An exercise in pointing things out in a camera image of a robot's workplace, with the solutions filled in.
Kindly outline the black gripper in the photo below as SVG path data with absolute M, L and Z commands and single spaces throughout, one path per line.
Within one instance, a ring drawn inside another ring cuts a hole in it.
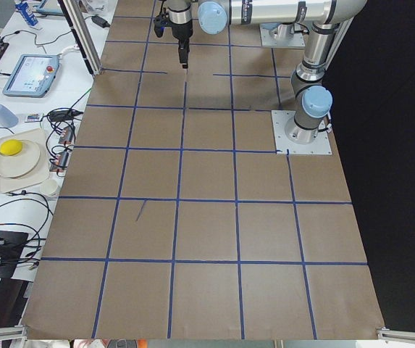
M 172 35 L 178 41 L 179 61 L 183 69 L 188 69 L 190 37 L 193 35 L 193 18 L 190 0 L 168 0 L 169 23 Z

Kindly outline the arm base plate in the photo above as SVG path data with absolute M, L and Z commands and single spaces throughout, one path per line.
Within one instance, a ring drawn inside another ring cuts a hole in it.
M 332 150 L 324 121 L 314 130 L 295 124 L 295 111 L 272 110 L 275 149 L 278 154 L 331 155 Z
M 261 45 L 269 48 L 304 49 L 304 35 L 309 33 L 305 25 L 299 23 L 264 23 L 259 26 Z

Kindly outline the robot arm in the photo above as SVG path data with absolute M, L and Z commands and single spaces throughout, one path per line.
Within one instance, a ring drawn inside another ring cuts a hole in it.
M 285 126 L 286 136 L 297 144 L 310 144 L 332 106 L 331 93 L 321 85 L 328 54 L 342 22 L 355 17 L 365 1 L 200 1 L 198 21 L 210 35 L 228 25 L 312 22 L 303 58 L 291 77 L 296 111 Z

